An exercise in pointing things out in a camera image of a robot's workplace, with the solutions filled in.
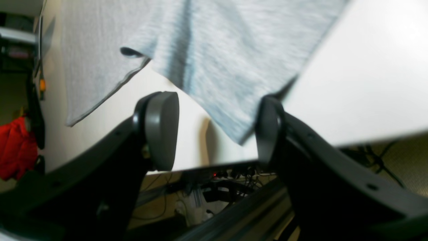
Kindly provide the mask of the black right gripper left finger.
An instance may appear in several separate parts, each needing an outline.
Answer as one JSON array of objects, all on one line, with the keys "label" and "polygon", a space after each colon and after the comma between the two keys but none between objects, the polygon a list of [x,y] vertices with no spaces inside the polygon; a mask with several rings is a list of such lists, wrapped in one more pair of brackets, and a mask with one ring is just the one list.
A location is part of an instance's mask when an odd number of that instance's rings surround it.
[{"label": "black right gripper left finger", "polygon": [[1,240],[121,240],[147,172],[173,168],[178,123],[178,94],[156,92],[66,165],[29,171],[1,194]]}]

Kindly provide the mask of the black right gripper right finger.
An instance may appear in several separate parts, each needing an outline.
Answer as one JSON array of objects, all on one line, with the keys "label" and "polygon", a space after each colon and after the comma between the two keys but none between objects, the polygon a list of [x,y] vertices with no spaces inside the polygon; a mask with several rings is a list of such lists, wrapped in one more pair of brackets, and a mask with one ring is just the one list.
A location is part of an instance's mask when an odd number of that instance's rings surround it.
[{"label": "black right gripper right finger", "polygon": [[367,170],[262,98],[258,160],[287,187],[302,241],[426,241],[427,198]]}]

